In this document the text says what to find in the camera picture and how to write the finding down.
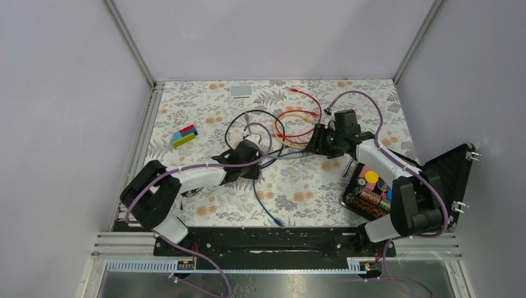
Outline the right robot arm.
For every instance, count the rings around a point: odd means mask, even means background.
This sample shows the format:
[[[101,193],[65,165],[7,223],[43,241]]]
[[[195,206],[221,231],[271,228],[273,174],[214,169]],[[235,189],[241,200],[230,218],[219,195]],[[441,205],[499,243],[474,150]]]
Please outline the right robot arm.
[[[356,238],[359,253],[370,256],[380,242],[402,237],[437,237],[448,228],[447,208],[437,175],[426,173],[392,154],[371,132],[363,132],[355,112],[334,113],[333,124],[317,124],[305,152],[335,158],[351,156],[368,166],[391,189],[387,215],[362,225]]]

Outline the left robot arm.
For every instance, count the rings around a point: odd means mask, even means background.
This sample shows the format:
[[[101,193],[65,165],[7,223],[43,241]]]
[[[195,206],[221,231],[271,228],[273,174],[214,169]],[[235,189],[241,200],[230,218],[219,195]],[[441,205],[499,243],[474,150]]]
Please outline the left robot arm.
[[[172,170],[158,160],[150,161],[120,194],[120,202],[127,208],[126,219],[133,216],[141,227],[169,240],[174,253],[187,254],[193,240],[186,225],[171,213],[176,197],[239,178],[256,178],[263,156],[260,142],[260,137],[250,134],[235,149],[214,156],[207,163]]]

